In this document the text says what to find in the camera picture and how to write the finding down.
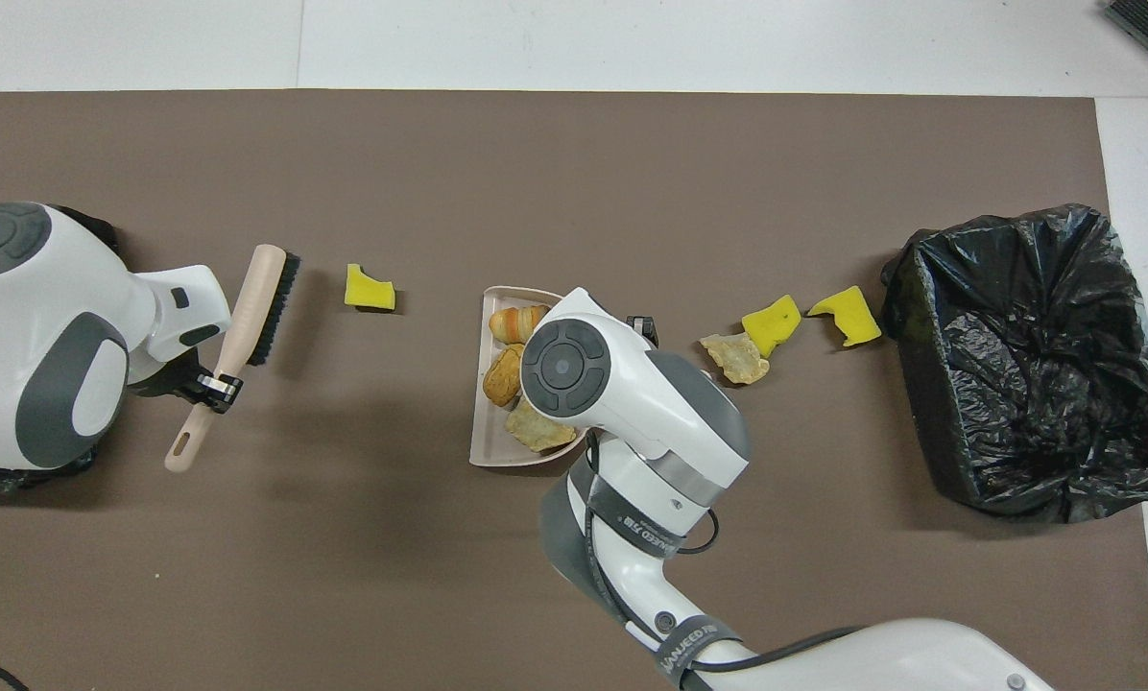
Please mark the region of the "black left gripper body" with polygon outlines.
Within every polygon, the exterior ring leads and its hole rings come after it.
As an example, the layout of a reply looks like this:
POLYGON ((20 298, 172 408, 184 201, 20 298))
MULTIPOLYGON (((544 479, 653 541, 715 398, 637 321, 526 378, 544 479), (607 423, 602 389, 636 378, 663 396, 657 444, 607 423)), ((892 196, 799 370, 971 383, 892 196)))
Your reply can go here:
POLYGON ((184 351, 158 368, 152 376, 127 385, 127 390, 140 397, 157 397, 171 394, 183 399, 204 399, 205 385, 203 376, 211 376, 211 371, 203 367, 196 348, 184 351))

